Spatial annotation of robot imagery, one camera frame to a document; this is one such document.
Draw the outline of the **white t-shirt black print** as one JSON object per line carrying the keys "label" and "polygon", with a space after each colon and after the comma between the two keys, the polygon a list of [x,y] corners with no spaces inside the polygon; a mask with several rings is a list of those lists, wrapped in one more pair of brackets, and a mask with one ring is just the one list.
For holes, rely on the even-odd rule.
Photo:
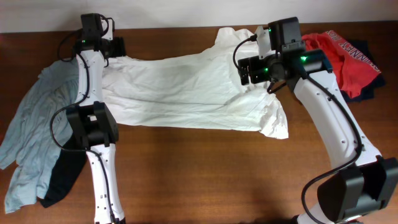
{"label": "white t-shirt black print", "polygon": [[103,72],[104,101],[119,124],[257,131],[289,136],[280,101],[268,83],[242,85],[234,58],[255,56],[247,29],[221,28],[199,54],[139,60],[113,58]]}

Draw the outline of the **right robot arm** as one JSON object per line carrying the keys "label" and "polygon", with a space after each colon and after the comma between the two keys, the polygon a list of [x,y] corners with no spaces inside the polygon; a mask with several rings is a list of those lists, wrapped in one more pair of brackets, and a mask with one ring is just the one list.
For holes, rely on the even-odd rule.
{"label": "right robot arm", "polygon": [[304,105],[326,147],[331,169],[313,179],[317,203],[292,223],[357,223],[387,207],[397,186],[397,159],[382,157],[361,130],[338,89],[324,51],[307,50],[296,17],[259,26],[249,40],[258,54],[234,59],[243,85],[284,86]]}

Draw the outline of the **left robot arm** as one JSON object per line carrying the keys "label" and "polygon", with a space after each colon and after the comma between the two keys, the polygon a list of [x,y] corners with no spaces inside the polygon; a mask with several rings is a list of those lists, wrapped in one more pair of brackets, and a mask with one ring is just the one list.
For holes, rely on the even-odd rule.
{"label": "left robot arm", "polygon": [[73,49],[78,64],[78,94],[67,119],[91,167],[95,223],[125,223],[116,180],[118,125],[103,100],[102,77],[113,52],[113,24],[98,13],[81,15],[81,37]]}

